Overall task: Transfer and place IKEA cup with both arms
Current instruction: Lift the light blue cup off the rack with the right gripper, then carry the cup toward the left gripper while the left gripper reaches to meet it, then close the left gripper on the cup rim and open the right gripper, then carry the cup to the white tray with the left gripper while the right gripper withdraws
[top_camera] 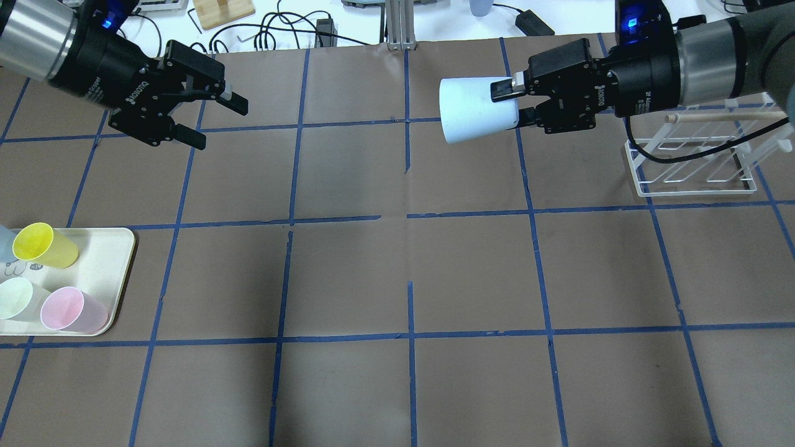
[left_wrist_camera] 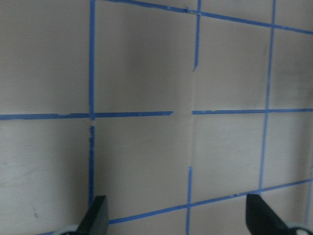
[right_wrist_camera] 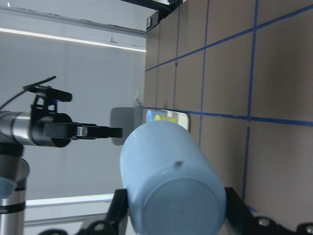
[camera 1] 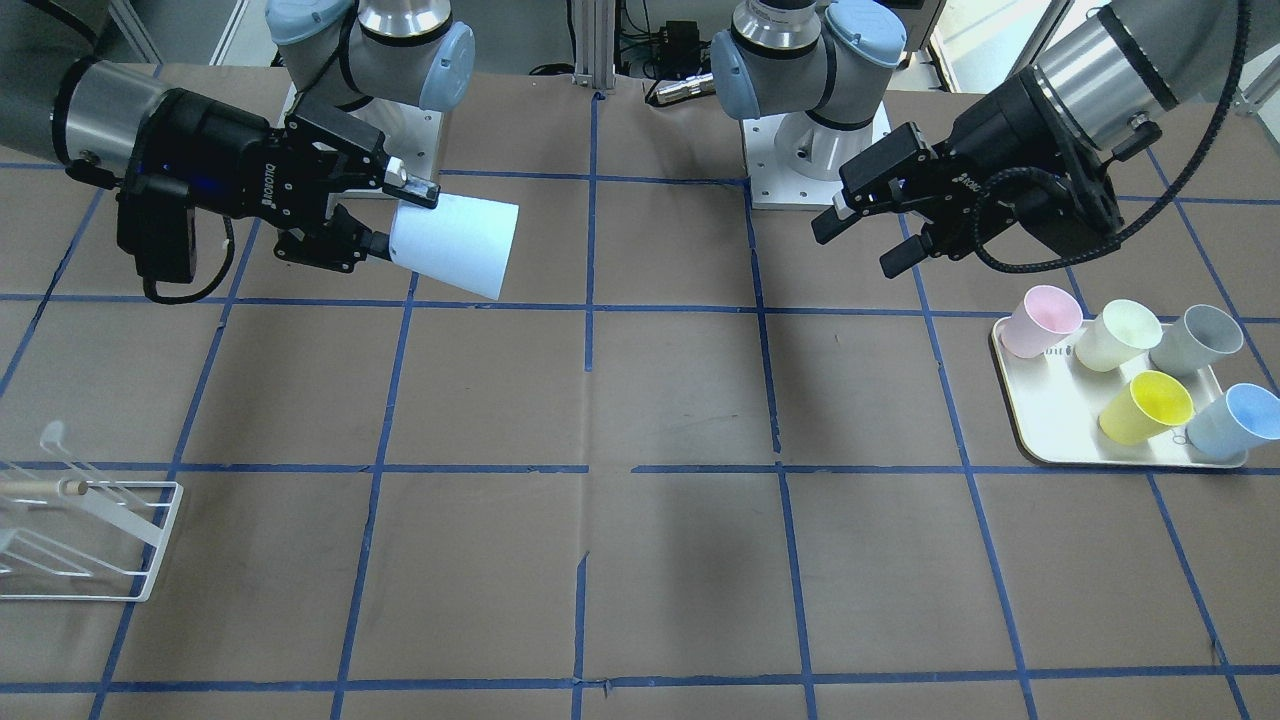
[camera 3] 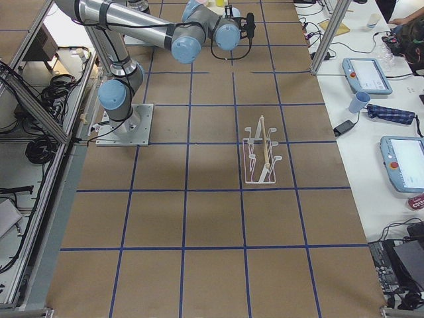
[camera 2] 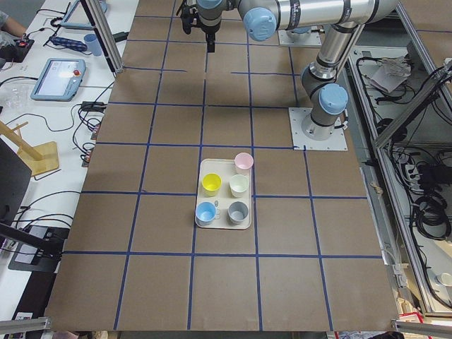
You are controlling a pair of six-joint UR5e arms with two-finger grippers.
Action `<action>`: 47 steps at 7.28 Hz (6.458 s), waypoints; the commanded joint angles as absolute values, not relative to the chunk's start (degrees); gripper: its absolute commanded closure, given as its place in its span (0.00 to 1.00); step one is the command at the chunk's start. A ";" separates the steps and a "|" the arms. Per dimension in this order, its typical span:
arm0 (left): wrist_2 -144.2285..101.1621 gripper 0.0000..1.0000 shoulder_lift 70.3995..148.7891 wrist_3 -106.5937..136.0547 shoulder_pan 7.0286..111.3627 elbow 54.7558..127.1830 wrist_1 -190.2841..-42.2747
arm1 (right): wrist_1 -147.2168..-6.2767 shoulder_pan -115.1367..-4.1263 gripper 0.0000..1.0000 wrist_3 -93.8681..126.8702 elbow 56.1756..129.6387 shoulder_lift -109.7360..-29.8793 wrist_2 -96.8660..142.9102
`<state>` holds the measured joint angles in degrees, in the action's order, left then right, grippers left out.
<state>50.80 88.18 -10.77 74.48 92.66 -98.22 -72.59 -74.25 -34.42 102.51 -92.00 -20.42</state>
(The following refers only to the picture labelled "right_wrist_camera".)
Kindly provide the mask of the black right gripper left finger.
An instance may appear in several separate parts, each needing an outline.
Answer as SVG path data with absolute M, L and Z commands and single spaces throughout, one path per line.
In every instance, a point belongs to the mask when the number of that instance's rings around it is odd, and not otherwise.
M 128 224 L 128 195 L 126 189 L 114 192 L 105 216 L 95 215 L 87 219 L 78 235 L 124 235 Z

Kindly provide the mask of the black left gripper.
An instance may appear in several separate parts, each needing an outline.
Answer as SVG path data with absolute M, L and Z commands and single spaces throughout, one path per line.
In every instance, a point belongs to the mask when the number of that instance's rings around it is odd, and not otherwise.
M 38 146 L 62 148 L 72 140 L 121 138 L 122 128 L 78 123 L 71 117 L 57 112 L 57 101 L 35 97 L 31 105 L 31 137 Z

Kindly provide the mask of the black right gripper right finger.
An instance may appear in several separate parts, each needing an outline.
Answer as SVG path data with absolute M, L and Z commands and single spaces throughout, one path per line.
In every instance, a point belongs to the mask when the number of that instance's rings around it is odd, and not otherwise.
M 226 187 L 226 229 L 231 235 L 311 235 L 312 222 L 302 223 L 295 231 L 269 217 L 254 215 L 233 188 Z

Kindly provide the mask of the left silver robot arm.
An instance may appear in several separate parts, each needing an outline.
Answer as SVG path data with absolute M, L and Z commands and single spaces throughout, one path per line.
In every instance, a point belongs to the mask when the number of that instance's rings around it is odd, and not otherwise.
M 22 158 L 24 146 L 64 147 L 71 140 L 122 137 L 121 128 L 77 123 L 57 112 L 59 101 L 37 95 L 31 112 L 0 114 L 0 233 L 23 234 L 26 182 L 29 165 Z

